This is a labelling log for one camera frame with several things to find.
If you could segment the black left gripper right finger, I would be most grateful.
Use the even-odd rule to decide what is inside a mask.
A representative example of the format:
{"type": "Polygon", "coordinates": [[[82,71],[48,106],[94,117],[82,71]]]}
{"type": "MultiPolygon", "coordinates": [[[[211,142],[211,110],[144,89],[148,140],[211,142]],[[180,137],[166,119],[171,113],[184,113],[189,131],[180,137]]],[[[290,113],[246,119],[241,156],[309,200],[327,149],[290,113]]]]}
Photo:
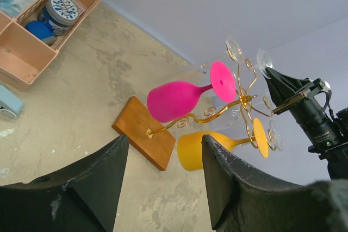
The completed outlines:
{"type": "Polygon", "coordinates": [[[202,137],[214,231],[347,231],[347,180],[306,186],[276,178],[202,137]]]}

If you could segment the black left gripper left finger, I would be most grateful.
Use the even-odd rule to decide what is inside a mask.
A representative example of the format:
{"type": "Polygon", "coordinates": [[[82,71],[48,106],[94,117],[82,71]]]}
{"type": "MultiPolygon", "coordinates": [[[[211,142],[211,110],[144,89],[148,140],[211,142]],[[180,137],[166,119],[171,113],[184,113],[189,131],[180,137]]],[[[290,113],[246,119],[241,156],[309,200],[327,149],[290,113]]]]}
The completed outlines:
{"type": "Polygon", "coordinates": [[[128,150],[120,135],[57,171],[1,186],[1,231],[113,231],[128,150]]]}

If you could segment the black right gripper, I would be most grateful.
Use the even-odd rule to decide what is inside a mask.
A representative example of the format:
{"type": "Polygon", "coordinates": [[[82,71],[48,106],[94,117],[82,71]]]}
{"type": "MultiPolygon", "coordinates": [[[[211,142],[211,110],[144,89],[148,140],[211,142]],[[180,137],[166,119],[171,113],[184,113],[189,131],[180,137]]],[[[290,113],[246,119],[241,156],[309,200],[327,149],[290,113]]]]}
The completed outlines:
{"type": "Polygon", "coordinates": [[[275,114],[289,111],[313,145],[338,145],[343,142],[339,126],[326,114],[315,96],[325,91],[320,79],[297,79],[267,67],[266,83],[275,114]]]}

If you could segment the clear wine glass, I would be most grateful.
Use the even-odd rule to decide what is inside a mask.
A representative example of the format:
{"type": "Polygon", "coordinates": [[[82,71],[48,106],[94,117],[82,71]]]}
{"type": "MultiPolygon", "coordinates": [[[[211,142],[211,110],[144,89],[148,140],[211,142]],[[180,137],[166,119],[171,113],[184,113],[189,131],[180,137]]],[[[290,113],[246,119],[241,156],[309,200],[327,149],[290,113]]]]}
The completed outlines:
{"type": "Polygon", "coordinates": [[[244,55],[239,43],[233,35],[227,35],[225,43],[226,50],[222,54],[201,64],[190,65],[190,69],[197,71],[198,73],[207,74],[211,65],[216,61],[220,61],[232,71],[234,66],[237,66],[239,63],[244,61],[244,55]]]}
{"type": "MultiPolygon", "coordinates": [[[[271,101],[271,98],[269,95],[263,96],[261,101],[258,102],[252,102],[251,105],[247,104],[247,109],[249,109],[249,113],[251,112],[257,112],[258,114],[264,115],[266,117],[272,117],[273,116],[273,110],[274,104],[271,101]]],[[[236,125],[240,119],[242,119],[241,113],[244,112],[240,108],[239,105],[233,106],[231,109],[228,110],[228,121],[227,121],[227,128],[232,127],[236,125]]]]}

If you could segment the pink plastic wine glass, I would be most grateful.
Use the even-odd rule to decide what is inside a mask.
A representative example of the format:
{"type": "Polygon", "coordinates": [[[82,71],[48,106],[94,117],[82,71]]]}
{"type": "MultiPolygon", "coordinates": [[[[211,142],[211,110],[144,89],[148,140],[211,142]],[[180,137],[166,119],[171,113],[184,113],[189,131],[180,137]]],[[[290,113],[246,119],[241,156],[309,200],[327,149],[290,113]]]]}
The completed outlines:
{"type": "Polygon", "coordinates": [[[192,112],[202,94],[208,90],[213,90],[226,103],[234,101],[235,79],[224,63],[214,62],[210,67],[209,77],[210,83],[206,86],[172,81],[152,89],[146,101],[149,113],[161,123],[179,119],[192,112]]]}

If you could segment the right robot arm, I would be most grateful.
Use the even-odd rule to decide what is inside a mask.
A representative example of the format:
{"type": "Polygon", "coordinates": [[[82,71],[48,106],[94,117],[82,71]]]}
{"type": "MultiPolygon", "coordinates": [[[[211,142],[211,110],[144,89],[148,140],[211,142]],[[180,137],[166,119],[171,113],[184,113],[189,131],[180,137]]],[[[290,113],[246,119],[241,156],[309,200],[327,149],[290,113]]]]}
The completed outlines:
{"type": "Polygon", "coordinates": [[[328,162],[328,181],[301,186],[269,175],[201,139],[203,170],[215,231],[347,231],[347,110],[334,114],[316,95],[331,95],[321,79],[296,79],[266,68],[275,114],[289,111],[311,141],[308,150],[328,162]]]}

